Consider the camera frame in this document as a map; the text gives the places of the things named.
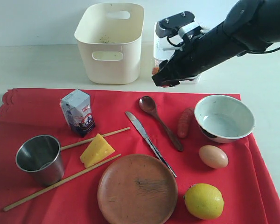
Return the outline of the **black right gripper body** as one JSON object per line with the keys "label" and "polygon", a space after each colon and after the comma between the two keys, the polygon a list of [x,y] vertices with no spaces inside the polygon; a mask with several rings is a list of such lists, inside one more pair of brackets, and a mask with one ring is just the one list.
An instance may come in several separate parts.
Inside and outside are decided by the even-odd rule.
{"label": "black right gripper body", "polygon": [[234,57],[242,44],[228,36],[220,23],[208,33],[176,51],[170,59],[171,78],[191,78]]}

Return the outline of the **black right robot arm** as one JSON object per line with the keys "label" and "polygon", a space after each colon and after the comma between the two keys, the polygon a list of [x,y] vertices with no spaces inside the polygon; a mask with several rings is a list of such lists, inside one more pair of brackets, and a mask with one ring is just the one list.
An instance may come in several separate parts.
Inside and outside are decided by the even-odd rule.
{"label": "black right robot arm", "polygon": [[158,21],[155,32],[159,38],[182,39],[152,76],[156,86],[174,87],[234,56],[267,54],[280,42],[280,0],[240,0],[223,22],[206,32],[184,11]]}

